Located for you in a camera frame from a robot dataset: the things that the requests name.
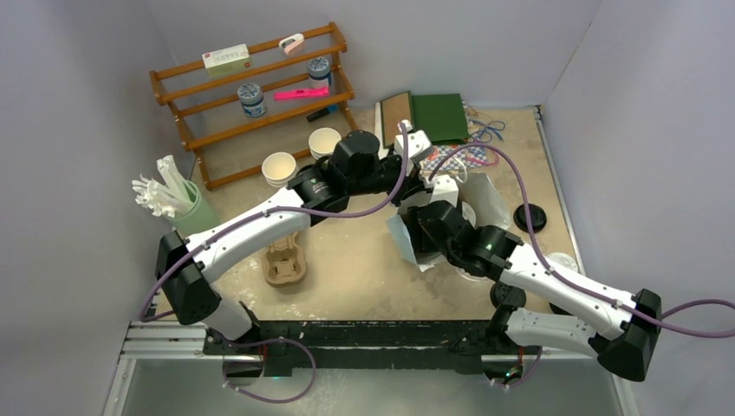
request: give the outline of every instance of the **blue jar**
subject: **blue jar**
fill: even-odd
[[[329,66],[329,60],[324,56],[310,60],[306,65],[306,69],[309,72],[309,81],[313,89],[332,85],[332,68]]]
[[[244,84],[237,89],[237,97],[248,117],[260,117],[265,114],[263,90],[257,84]]]

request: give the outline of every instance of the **green book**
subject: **green book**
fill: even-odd
[[[463,144],[470,137],[459,94],[412,95],[413,126],[434,144]]]

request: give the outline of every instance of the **wooden table surface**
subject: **wooden table surface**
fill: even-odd
[[[508,153],[523,175],[530,202],[542,206],[548,224],[538,234],[545,253],[561,251],[575,257],[569,230],[556,195],[549,163],[531,109],[485,110],[494,120],[505,121],[505,141],[493,144]],[[241,116],[222,114],[221,117]],[[354,111],[361,128],[373,131],[373,111]],[[302,118],[207,148],[205,157],[213,171],[226,174],[250,166],[276,151],[292,152],[307,146],[309,134],[318,127],[332,127],[345,134],[349,128],[339,114],[315,123]],[[300,165],[310,159],[300,161]],[[512,212],[521,195],[512,170],[501,161],[497,166],[472,169],[487,172]],[[198,170],[192,180],[201,186]],[[214,192],[204,191],[223,221],[260,204],[275,192],[262,175],[238,181]],[[348,211],[376,205],[385,195],[352,198]],[[262,250],[246,257],[215,283],[224,294],[243,301],[260,319],[339,320],[449,320],[487,319],[494,308],[489,292],[492,282],[464,279],[448,263],[424,273],[406,262],[394,248],[385,225],[395,213],[392,205],[375,214],[355,219],[327,219],[302,233],[297,243],[306,256],[307,274],[296,286],[276,289],[263,279]],[[528,240],[512,225],[511,231]],[[162,296],[159,311],[170,306]],[[528,294],[527,308],[549,312],[546,301]]]

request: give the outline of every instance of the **wooden shelf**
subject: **wooden shelf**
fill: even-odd
[[[344,70],[341,65],[340,61],[340,53],[347,52],[347,43],[344,40],[344,36],[342,35],[341,31],[337,27],[336,23],[330,22],[327,26],[322,26],[321,28],[311,29],[303,32],[303,35],[305,38],[311,38],[316,36],[323,36],[323,35],[331,35],[331,38],[333,40],[333,44],[328,46],[327,48],[315,50],[313,52],[309,52],[306,54],[298,55],[298,56],[292,56],[290,58],[283,59],[279,62],[273,62],[268,65],[263,65],[262,67],[255,67],[252,69],[249,69],[244,72],[240,72],[233,75],[227,75],[222,78],[217,78],[215,80],[210,80],[207,82],[203,82],[201,84],[195,85],[193,87],[188,88],[182,88],[177,91],[168,92],[166,91],[166,88],[163,85],[163,80],[166,78],[172,78],[174,76],[179,76],[182,74],[187,74],[192,71],[197,71],[204,69],[205,65],[202,61],[195,61],[195,62],[189,62],[184,65],[179,65],[178,67],[164,69],[162,71],[151,71],[151,86],[153,88],[153,97],[155,97],[156,101],[161,106],[168,106],[168,108],[171,110],[171,113],[174,118],[174,122],[176,123],[176,126],[179,130],[179,137],[181,138],[181,145],[186,148],[186,150],[189,150],[191,152],[194,152],[194,154],[197,157],[197,164],[199,166],[199,169],[202,172],[202,178],[204,179],[205,186],[207,189],[211,190],[215,187],[227,185],[230,182],[233,182],[235,180],[247,178],[248,176],[255,175],[257,173],[260,173],[260,166],[253,166],[248,169],[245,169],[241,172],[233,173],[232,175],[226,176],[224,178],[220,179],[210,179],[209,173],[206,169],[206,163],[204,159],[204,153],[203,149],[205,146],[209,146],[213,143],[217,143],[222,140],[228,140],[235,136],[238,136],[239,134],[248,133],[250,131],[253,131],[260,127],[265,127],[268,125],[271,125],[273,123],[277,123],[278,121],[287,120],[292,117],[297,117],[299,115],[303,115],[306,113],[312,113],[320,108],[328,107],[334,104],[337,104],[344,115],[345,119],[347,120],[348,124],[350,125],[350,128],[358,129],[357,123],[355,123],[354,118],[349,111],[349,107],[347,105],[348,100],[354,99],[354,90],[352,89],[352,84],[350,84],[347,76],[344,73]],[[278,43],[280,42],[281,38],[274,39],[272,41],[259,43],[257,45],[248,46],[248,50],[251,55],[254,55],[258,52],[263,52],[268,49],[273,49],[278,47]],[[231,84],[237,81],[244,80],[246,78],[265,74],[271,71],[277,71],[281,68],[286,68],[288,66],[306,62],[310,59],[316,58],[318,56],[325,56],[325,55],[331,55],[332,57],[332,79],[333,79],[333,90],[334,94],[330,95],[329,97],[325,97],[319,101],[310,101],[307,104],[304,104],[302,106],[292,108],[287,111],[283,111],[281,113],[272,114],[267,117],[261,117],[254,120],[250,120],[250,122],[244,123],[240,126],[233,127],[226,129],[222,132],[217,133],[211,133],[206,135],[205,137],[196,138],[194,134],[192,133],[191,128],[189,127],[188,123],[185,121],[185,117],[201,113],[206,110],[210,110],[216,107],[220,107],[226,104],[229,104],[231,102],[238,101],[237,94],[231,94],[227,95],[222,98],[218,98],[216,100],[207,101],[201,104],[198,104],[196,106],[191,106],[184,109],[179,109],[175,100],[179,98],[186,97],[188,95],[201,93],[203,91],[207,91],[213,88],[221,87],[226,84]],[[280,81],[272,82],[270,84],[263,85],[261,89],[264,93],[267,93],[269,91],[272,91],[274,89],[283,88],[286,86],[289,86],[291,84],[295,84],[300,81],[306,81],[308,80],[309,75],[308,74],[300,74],[291,76],[290,78],[285,78]],[[309,156],[309,149],[302,150],[300,152],[293,153],[294,157],[297,159],[305,158]]]

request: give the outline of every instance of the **green cup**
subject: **green cup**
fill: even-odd
[[[171,225],[176,227],[176,231],[179,234],[191,236],[191,234],[207,231],[220,225],[219,215],[211,207],[205,196],[202,195],[199,188],[189,180],[185,184],[186,190],[189,192],[189,199],[194,205],[192,205],[189,211],[177,215],[175,218],[166,217]]]

